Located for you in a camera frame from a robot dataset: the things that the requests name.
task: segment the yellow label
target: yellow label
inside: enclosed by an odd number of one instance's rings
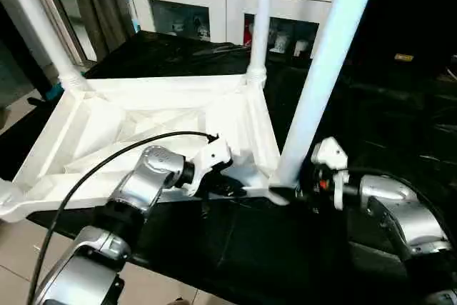
[[[405,54],[395,54],[395,60],[398,61],[405,61],[405,62],[411,62],[413,61],[414,56],[412,55],[405,55]]]

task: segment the curtain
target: curtain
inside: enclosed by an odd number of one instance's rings
[[[77,1],[97,61],[134,35],[128,0]]]

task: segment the floor tile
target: floor tile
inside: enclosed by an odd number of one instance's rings
[[[213,294],[199,290],[193,305],[233,305],[233,303],[214,296]]]
[[[8,305],[24,305],[29,282],[0,267],[0,302]]]
[[[9,112],[10,110],[8,110],[6,107],[0,107],[0,129],[2,129],[5,126]]]
[[[0,41],[0,106],[8,106],[34,89],[9,48]]]
[[[8,113],[6,121],[4,122],[3,127],[0,129],[0,135],[35,108],[35,106],[30,105],[27,101],[27,98],[30,96],[41,99],[40,93],[34,89],[32,92],[29,92],[6,108]]]
[[[0,224],[0,266],[30,280],[46,229],[23,220]],[[44,260],[41,278],[58,261],[71,240],[54,234]]]
[[[121,272],[126,282],[120,305],[167,305],[177,298],[192,302],[197,290],[180,281],[127,264]]]

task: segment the black table surface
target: black table surface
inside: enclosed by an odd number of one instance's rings
[[[231,44],[140,32],[86,77],[242,74],[248,58],[248,49]],[[271,54],[266,66],[264,93],[281,149],[308,62]],[[454,197],[457,162],[455,99],[449,87],[393,84],[394,90],[391,85],[367,86],[363,76],[361,82],[359,73],[348,68],[333,91],[315,140],[335,136],[351,164],[388,167],[433,189],[434,205],[446,216],[446,203]],[[1,178],[14,177],[56,102],[37,107],[0,136],[0,148],[13,147],[16,152],[2,166]],[[304,188],[310,185],[310,169],[306,162]],[[57,231],[74,238],[92,214],[92,209],[67,210]],[[382,252],[391,251],[384,233],[357,211],[323,206],[316,215],[303,204],[275,206],[265,199],[247,199],[213,201],[208,215],[201,214],[197,201],[157,205],[131,262],[237,304],[296,304],[305,299],[414,303],[402,265]],[[48,226],[53,215],[43,211],[29,219]]]

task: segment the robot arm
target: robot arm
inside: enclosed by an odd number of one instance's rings
[[[142,153],[133,171],[116,187],[73,244],[41,282],[36,305],[117,304],[124,287],[119,272],[138,241],[141,229],[164,189],[187,186],[192,195],[203,176],[230,162],[230,151],[218,139],[193,161],[161,146]]]
[[[340,210],[343,196],[357,198],[360,209],[384,228],[426,304],[457,304],[457,266],[451,243],[418,194],[383,175],[364,175],[358,186],[349,186],[347,155],[332,137],[316,145],[311,160],[318,169],[315,191],[332,195]]]

